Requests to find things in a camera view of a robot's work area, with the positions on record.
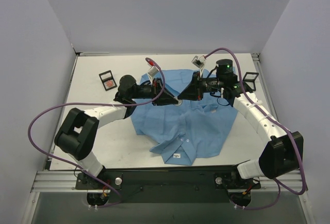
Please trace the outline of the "round blue badge pin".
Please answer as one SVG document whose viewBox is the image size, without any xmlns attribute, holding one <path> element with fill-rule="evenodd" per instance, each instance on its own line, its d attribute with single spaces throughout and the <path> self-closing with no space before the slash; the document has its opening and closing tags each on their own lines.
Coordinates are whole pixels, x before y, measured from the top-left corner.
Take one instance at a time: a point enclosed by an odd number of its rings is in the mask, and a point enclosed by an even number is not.
<svg viewBox="0 0 330 224">
<path fill-rule="evenodd" d="M 175 104 L 176 106 L 182 105 L 182 100 L 178 100 L 177 103 Z"/>
</svg>

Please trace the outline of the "blue button-up shirt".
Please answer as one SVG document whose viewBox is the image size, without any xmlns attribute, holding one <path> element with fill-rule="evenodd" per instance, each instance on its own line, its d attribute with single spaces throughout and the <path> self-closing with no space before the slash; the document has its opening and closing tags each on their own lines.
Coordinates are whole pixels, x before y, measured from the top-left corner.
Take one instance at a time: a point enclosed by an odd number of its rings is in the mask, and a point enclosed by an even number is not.
<svg viewBox="0 0 330 224">
<path fill-rule="evenodd" d="M 207 93 L 180 106 L 137 102 L 140 106 L 131 115 L 136 134 L 155 141 L 150 152 L 172 165 L 191 166 L 197 158 L 219 155 L 237 116 L 225 100 Z"/>
</svg>

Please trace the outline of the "red maple leaf brooch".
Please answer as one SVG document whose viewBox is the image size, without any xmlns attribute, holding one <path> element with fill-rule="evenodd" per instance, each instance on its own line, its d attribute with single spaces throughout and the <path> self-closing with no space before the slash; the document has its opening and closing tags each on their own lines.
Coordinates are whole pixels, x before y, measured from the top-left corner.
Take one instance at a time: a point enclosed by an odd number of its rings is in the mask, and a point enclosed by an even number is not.
<svg viewBox="0 0 330 224">
<path fill-rule="evenodd" d="M 106 84 L 107 84 L 107 87 L 113 87 L 114 86 L 113 80 L 107 81 Z"/>
</svg>

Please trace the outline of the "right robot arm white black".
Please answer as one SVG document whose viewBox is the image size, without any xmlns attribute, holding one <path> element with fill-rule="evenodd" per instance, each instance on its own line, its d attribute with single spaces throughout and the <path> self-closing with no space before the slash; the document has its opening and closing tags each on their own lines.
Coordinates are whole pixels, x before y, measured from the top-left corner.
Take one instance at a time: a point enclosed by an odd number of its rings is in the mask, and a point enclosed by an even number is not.
<svg viewBox="0 0 330 224">
<path fill-rule="evenodd" d="M 258 159 L 237 165 L 239 177 L 244 180 L 256 177 L 274 179 L 299 169 L 303 137 L 298 132 L 286 133 L 274 123 L 274 117 L 263 107 L 253 89 L 239 81 L 233 72 L 232 60 L 218 60 L 215 77 L 203 77 L 205 61 L 203 56 L 193 58 L 192 63 L 199 70 L 193 73 L 191 82 L 178 99 L 199 101 L 205 93 L 220 92 L 221 97 L 250 123 L 266 146 Z"/>
</svg>

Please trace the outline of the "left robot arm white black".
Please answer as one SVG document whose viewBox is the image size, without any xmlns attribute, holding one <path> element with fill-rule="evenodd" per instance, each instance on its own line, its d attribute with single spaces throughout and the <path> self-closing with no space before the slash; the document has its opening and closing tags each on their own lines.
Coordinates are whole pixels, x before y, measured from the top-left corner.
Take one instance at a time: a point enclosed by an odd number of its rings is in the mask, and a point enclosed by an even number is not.
<svg viewBox="0 0 330 224">
<path fill-rule="evenodd" d="M 132 104 L 132 106 L 102 106 L 88 110 L 72 108 L 55 136 L 55 145 L 72 157 L 83 171 L 89 173 L 87 182 L 93 188 L 101 188 L 106 182 L 104 166 L 92 152 L 97 130 L 114 121 L 130 117 L 136 108 L 134 99 L 153 99 L 156 106 L 179 105 L 182 103 L 166 88 L 161 78 L 151 83 L 138 85 L 131 75 L 120 79 L 115 104 Z"/>
</svg>

